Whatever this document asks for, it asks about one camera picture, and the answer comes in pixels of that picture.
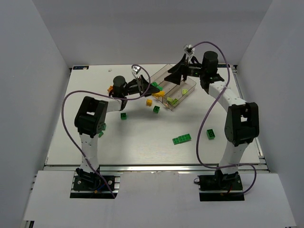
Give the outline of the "green rounded lego brick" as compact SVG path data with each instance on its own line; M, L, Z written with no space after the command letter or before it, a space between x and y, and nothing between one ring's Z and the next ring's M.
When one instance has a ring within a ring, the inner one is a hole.
M121 118L121 120L126 120L127 119L127 114L126 113L120 113L120 118Z

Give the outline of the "long green lego plate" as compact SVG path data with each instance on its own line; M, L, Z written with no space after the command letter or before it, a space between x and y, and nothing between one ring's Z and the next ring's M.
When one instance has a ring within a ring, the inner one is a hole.
M178 136L178 137L172 139L172 142L173 142L174 145L177 145L177 144L180 144L180 143L185 143L185 142L188 142L188 141L191 141L191 135L189 133Z

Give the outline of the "long yellow lego brick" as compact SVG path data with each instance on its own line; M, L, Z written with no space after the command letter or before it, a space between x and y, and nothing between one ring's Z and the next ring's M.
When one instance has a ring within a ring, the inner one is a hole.
M165 96L165 92L164 91L160 91L158 93L153 93L152 94L153 97L164 97Z

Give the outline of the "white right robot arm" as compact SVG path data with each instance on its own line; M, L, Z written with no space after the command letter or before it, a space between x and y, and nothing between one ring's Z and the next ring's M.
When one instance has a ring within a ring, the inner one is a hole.
M186 51L179 63L168 70L165 81L179 85L189 76L198 77L205 92L215 98L227 113L224 133L227 139L223 157L215 171L219 186L234 181L245 149L259 135L258 105L246 102L229 88L229 79L218 73L218 54L207 51L201 63Z

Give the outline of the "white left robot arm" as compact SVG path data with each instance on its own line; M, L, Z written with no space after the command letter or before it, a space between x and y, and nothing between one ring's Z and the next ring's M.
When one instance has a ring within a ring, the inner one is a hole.
M81 150L84 153L82 162L76 173L82 183L91 190L99 188L105 182L99 174L97 158L98 136L104 130L105 117L109 112L121 111L127 104L127 96L139 94L145 97L160 92L160 89L149 84L143 76L129 83L123 76L113 79L113 88L109 91L110 99L97 100L85 96L76 114L74 124L81 140Z

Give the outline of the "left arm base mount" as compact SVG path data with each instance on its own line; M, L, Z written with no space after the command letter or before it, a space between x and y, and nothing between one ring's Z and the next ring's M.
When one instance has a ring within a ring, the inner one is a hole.
M105 175L104 176L111 191L116 197L120 188L120 176L117 175ZM108 189L104 180L97 176L97 180L89 182L88 180L80 178L76 173L72 181L71 199L110 199L114 197Z

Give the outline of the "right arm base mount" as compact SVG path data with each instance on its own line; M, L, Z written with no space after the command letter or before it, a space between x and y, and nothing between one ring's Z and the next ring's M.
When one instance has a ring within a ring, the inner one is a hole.
M243 185L238 174L234 180L219 181L213 175L200 175L194 179L199 187L201 202L244 201Z

